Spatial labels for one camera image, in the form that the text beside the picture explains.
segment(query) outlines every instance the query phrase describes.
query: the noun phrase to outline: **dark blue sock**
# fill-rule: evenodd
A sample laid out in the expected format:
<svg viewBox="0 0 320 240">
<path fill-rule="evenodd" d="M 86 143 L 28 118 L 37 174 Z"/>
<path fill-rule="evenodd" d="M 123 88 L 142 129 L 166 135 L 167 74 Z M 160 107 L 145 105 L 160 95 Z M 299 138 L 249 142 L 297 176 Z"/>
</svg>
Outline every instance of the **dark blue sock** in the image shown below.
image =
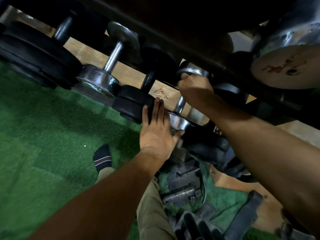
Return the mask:
<svg viewBox="0 0 320 240">
<path fill-rule="evenodd" d="M 96 150 L 93 155 L 93 162 L 98 173 L 106 167 L 112 167 L 112 157 L 107 144 Z"/>
</svg>

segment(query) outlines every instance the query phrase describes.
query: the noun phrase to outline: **rust stain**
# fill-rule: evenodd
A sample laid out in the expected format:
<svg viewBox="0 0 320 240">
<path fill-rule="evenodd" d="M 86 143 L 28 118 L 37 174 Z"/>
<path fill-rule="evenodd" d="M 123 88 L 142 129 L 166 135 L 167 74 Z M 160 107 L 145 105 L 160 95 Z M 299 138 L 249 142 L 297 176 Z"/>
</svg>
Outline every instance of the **rust stain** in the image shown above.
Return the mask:
<svg viewBox="0 0 320 240">
<path fill-rule="evenodd" d="M 282 66 L 271 66 L 267 65 L 266 67 L 262 68 L 261 71 L 264 72 L 268 70 L 268 73 L 280 73 L 283 69 L 290 66 L 290 64 L 294 61 L 294 58 L 300 56 L 300 53 L 292 54 L 288 59 L 285 60 L 284 64 Z M 295 65 L 293 68 L 297 68 L 301 65 L 305 65 L 307 61 L 304 61 L 302 64 Z"/>
<path fill-rule="evenodd" d="M 168 97 L 166 96 L 166 94 L 162 91 L 162 89 L 158 89 L 153 93 L 155 96 L 157 96 L 158 98 L 161 98 L 163 100 L 168 99 Z"/>
</svg>

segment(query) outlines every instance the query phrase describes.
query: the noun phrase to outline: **forearm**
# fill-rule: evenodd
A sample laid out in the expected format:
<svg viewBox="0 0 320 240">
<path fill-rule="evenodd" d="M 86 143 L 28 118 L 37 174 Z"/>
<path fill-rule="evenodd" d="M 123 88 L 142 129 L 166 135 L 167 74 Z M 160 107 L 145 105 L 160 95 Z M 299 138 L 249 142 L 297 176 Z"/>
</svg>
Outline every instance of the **forearm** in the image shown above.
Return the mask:
<svg viewBox="0 0 320 240">
<path fill-rule="evenodd" d="M 139 201 L 160 167 L 151 152 L 142 150 L 62 207 L 31 239 L 125 239 Z"/>
<path fill-rule="evenodd" d="M 200 111 L 229 140 L 248 170 L 314 234 L 320 215 L 320 150 L 214 97 Z"/>
</svg>

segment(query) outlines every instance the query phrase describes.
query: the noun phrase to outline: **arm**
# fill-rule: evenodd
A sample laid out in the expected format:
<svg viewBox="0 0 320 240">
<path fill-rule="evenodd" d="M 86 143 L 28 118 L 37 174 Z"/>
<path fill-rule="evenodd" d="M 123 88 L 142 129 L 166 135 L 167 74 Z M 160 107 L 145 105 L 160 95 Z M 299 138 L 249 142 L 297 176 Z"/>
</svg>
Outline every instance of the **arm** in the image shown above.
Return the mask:
<svg viewBox="0 0 320 240">
<path fill-rule="evenodd" d="M 144 191 L 183 133 L 171 136 L 169 114 L 158 98 L 150 124 L 146 107 L 142 117 L 141 151 L 134 159 L 67 203 L 30 239 L 126 238 Z"/>
<path fill-rule="evenodd" d="M 320 150 L 233 108 L 205 77 L 183 74 L 178 87 L 190 106 L 218 126 L 251 174 L 320 238 Z"/>
</svg>

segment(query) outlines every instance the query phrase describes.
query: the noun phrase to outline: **khaki pants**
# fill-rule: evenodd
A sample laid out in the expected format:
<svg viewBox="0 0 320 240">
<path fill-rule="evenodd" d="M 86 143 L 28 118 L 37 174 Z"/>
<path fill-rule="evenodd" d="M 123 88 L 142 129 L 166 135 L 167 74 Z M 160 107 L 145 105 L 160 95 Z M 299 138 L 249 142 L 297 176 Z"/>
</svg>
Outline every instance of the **khaki pants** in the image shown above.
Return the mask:
<svg viewBox="0 0 320 240">
<path fill-rule="evenodd" d="M 115 169 L 107 167 L 99 172 L 98 180 L 104 179 Z M 159 195 L 159 185 L 154 178 L 144 192 L 137 209 L 140 240 L 177 239 L 168 218 L 163 210 Z"/>
</svg>

